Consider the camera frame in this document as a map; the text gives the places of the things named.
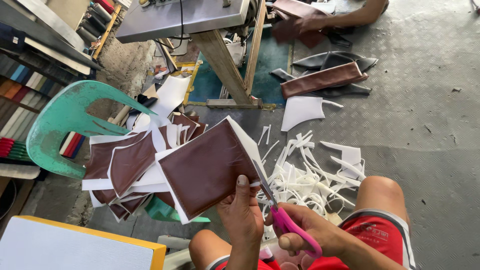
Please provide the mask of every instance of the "leg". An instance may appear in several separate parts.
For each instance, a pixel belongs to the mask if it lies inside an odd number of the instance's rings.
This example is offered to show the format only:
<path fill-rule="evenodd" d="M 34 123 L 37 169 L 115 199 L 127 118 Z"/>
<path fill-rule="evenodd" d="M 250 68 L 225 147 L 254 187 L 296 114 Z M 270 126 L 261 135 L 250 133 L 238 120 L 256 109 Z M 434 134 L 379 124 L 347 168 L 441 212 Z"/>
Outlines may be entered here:
<path fill-rule="evenodd" d="M 198 270 L 205 268 L 214 260 L 230 255 L 232 246 L 210 230 L 199 231 L 188 246 L 192 262 Z"/>
<path fill-rule="evenodd" d="M 388 211 L 407 222 L 410 230 L 402 188 L 392 179 L 381 176 L 365 178 L 359 188 L 355 211 L 365 208 L 375 208 Z"/>

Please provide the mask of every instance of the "knee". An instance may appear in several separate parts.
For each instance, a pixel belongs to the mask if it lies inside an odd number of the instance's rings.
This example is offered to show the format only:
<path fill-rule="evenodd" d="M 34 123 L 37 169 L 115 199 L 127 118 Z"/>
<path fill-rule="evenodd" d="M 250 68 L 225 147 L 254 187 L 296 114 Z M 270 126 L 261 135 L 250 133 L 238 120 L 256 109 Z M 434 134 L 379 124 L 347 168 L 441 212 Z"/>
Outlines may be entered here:
<path fill-rule="evenodd" d="M 400 185 L 390 178 L 382 176 L 369 176 L 365 178 L 360 188 L 375 190 L 376 192 L 388 194 L 389 196 L 401 196 L 403 198 L 403 191 Z"/>
<path fill-rule="evenodd" d="M 188 249 L 190 250 L 190 252 L 194 252 L 195 250 L 202 250 L 205 242 L 207 242 L 208 239 L 211 239 L 212 235 L 215 235 L 215 233 L 211 230 L 201 230 L 196 233 L 188 244 Z"/>

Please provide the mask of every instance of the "metal floor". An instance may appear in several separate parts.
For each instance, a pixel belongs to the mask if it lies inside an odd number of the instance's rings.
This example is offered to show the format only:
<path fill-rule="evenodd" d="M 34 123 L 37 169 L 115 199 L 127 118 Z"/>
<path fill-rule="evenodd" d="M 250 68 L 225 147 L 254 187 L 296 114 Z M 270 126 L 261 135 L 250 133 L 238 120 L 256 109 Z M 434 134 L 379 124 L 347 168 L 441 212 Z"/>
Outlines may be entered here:
<path fill-rule="evenodd" d="M 335 2 L 345 11 L 363 3 Z M 287 139 L 310 129 L 315 142 L 360 147 L 366 175 L 390 177 L 403 188 L 417 269 L 478 269 L 480 21 L 471 11 L 469 0 L 391 0 L 377 23 L 344 36 L 354 43 L 350 51 L 380 59 L 363 83 L 373 88 L 371 95 L 337 98 L 345 108 L 325 105 L 325 119 L 301 123 L 288 133 L 280 132 L 283 110 L 188 110 L 210 125 L 230 114 L 255 140 L 264 125 L 272 124 L 271 142 L 278 139 L 280 146 L 269 154 L 268 171 Z M 327 41 L 313 50 L 297 42 L 294 50 L 297 60 L 345 49 Z M 261 144 L 260 153 L 267 150 Z M 318 144 L 313 153 L 324 170 L 336 171 L 329 156 L 339 153 Z M 117 225 L 111 213 L 96 209 L 89 227 L 148 241 L 162 234 L 191 238 L 209 228 L 227 239 L 215 210 L 205 216 L 212 222 L 181 226 L 144 215 Z"/>

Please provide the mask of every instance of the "black cable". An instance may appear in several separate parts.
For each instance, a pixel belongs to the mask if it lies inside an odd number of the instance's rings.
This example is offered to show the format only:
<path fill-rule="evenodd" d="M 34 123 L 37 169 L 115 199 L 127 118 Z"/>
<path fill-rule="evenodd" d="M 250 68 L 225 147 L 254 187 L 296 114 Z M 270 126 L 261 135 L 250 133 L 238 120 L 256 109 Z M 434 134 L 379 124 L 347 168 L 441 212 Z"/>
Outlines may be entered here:
<path fill-rule="evenodd" d="M 183 37 L 183 35 L 184 35 L 185 33 L 183 32 L 183 5 L 182 5 L 182 3 L 181 3 L 181 0 L 180 0 L 180 19 L 181 19 L 181 38 L 179 38 L 179 39 L 180 39 L 180 44 L 179 44 L 178 46 L 176 46 L 175 48 L 172 48 L 172 47 L 170 47 L 169 45 L 163 44 L 162 42 L 160 42 L 160 41 L 158 41 L 158 40 L 156 40 L 156 39 L 154 39 L 153 41 L 156 42 L 156 43 L 158 43 L 158 44 L 161 44 L 161 45 L 163 45 L 163 46 L 165 46 L 165 47 L 167 47 L 167 48 L 169 48 L 169 49 L 176 49 L 176 48 L 180 47 L 180 46 L 181 46 L 181 43 L 183 42 L 183 40 L 184 40 L 184 39 L 187 39 L 187 38 L 184 38 L 184 37 Z"/>

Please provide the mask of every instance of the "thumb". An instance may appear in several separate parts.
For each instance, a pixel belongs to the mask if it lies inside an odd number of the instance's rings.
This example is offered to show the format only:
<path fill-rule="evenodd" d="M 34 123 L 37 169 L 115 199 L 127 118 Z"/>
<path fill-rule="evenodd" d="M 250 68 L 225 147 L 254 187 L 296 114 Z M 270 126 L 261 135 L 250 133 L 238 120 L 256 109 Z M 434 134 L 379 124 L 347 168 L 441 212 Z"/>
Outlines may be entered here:
<path fill-rule="evenodd" d="M 235 199 L 233 202 L 240 207 L 248 207 L 250 201 L 250 185 L 248 178 L 245 175 L 240 175 L 237 178 L 237 188 L 235 191 Z"/>
<path fill-rule="evenodd" d="M 311 250 L 312 246 L 296 233 L 286 233 L 278 239 L 278 246 L 284 250 Z"/>

